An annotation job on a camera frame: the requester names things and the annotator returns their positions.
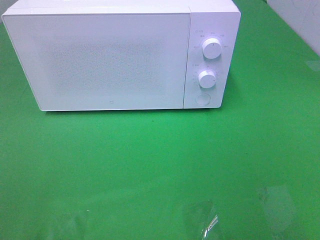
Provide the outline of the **white microwave oven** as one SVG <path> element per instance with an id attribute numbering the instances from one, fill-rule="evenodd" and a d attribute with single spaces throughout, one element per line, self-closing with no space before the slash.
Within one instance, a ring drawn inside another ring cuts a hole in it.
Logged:
<path id="1" fill-rule="evenodd" d="M 19 0 L 2 21 L 40 110 L 219 108 L 231 0 Z"/>

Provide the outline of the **round white door button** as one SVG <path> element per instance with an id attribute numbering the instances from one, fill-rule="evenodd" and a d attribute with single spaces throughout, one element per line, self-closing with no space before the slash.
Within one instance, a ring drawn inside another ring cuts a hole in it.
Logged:
<path id="1" fill-rule="evenodd" d="M 198 105 L 206 106 L 210 103 L 211 96 L 206 93 L 202 93 L 202 94 L 198 95 L 195 100 Z"/>

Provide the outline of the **white microwave door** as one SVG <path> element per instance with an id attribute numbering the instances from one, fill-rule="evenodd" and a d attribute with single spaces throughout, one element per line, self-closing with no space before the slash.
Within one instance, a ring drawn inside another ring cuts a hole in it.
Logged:
<path id="1" fill-rule="evenodd" d="M 3 17 L 42 111 L 180 109 L 190 15 Z"/>

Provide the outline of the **clear tape patch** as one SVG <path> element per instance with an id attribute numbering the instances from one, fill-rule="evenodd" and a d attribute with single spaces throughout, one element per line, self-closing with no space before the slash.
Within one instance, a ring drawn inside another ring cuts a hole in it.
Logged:
<path id="1" fill-rule="evenodd" d="M 212 200 L 187 204 L 182 209 L 187 240 L 222 240 L 218 212 Z"/>
<path id="2" fill-rule="evenodd" d="M 297 210 L 287 185 L 261 187 L 257 195 L 271 229 L 281 232 L 293 222 Z"/>

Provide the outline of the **white microwave knob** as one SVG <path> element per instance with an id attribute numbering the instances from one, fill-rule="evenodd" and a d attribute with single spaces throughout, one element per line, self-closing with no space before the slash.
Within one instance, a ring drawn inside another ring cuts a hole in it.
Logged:
<path id="1" fill-rule="evenodd" d="M 222 44 L 219 39 L 211 37 L 202 43 L 202 53 L 207 59 L 218 58 L 222 53 Z"/>
<path id="2" fill-rule="evenodd" d="M 216 74 L 211 70 L 204 70 L 198 75 L 198 82 L 201 88 L 209 89 L 215 86 Z"/>

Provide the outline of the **clear tape patch right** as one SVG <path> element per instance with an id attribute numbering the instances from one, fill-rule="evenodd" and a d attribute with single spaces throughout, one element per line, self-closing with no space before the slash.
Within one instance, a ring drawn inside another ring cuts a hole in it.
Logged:
<path id="1" fill-rule="evenodd" d="M 261 187 L 257 195 L 271 229 L 281 232 L 293 222 L 297 210 L 287 185 Z"/>

